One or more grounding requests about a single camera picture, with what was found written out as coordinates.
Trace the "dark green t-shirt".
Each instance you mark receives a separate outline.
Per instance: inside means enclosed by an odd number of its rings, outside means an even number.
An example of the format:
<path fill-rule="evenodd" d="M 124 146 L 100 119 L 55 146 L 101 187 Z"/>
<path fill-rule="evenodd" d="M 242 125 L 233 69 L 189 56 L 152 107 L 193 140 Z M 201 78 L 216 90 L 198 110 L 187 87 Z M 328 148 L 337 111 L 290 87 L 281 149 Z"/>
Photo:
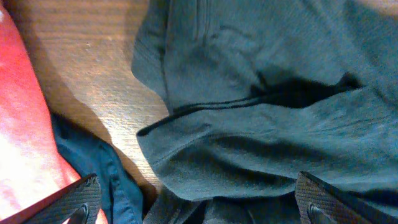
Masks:
<path fill-rule="evenodd" d="M 299 223 L 298 174 L 397 216 L 397 17 L 379 1 L 151 1 L 132 72 L 145 223 Z"/>

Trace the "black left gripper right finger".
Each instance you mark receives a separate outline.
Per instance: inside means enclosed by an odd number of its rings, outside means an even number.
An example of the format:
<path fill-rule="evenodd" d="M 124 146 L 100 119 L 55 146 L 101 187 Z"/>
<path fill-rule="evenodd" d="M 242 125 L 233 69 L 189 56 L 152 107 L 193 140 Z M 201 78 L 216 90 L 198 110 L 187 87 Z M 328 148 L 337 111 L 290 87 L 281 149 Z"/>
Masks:
<path fill-rule="evenodd" d="M 397 224 L 397 218 L 326 183 L 308 172 L 299 172 L 295 199 L 304 224 Z"/>

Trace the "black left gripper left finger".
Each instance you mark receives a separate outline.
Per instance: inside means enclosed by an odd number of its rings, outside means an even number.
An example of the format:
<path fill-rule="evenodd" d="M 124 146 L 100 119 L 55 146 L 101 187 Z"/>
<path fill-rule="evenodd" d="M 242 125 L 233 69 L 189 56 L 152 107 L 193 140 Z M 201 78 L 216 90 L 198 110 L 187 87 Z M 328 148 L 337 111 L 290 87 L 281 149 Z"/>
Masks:
<path fill-rule="evenodd" d="M 101 187 L 96 174 L 87 175 L 1 224 L 94 224 L 101 208 Z"/>

